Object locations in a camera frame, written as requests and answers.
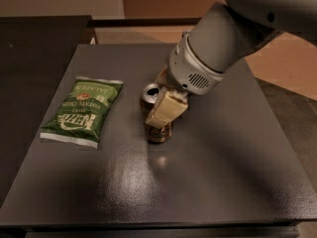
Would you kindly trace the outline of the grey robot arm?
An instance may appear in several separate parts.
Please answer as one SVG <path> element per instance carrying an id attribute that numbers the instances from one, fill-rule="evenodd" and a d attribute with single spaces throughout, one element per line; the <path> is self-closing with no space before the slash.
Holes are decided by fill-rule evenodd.
<path id="1" fill-rule="evenodd" d="M 146 123 L 162 128 L 204 95 L 239 59 L 287 32 L 317 43 L 317 0 L 225 0 L 185 33 L 158 75 L 158 98 Z"/>

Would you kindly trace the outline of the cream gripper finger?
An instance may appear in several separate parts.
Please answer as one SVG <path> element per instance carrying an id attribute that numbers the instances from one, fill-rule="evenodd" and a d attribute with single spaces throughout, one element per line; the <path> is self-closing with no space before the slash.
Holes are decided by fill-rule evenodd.
<path id="1" fill-rule="evenodd" d="M 169 87 L 169 84 L 167 82 L 167 65 L 165 65 L 159 72 L 156 78 L 156 83 L 164 87 Z"/>
<path id="2" fill-rule="evenodd" d="M 162 128 L 174 121 L 188 108 L 188 94 L 163 87 L 158 93 L 154 107 L 146 118 L 146 123 L 156 128 Z"/>

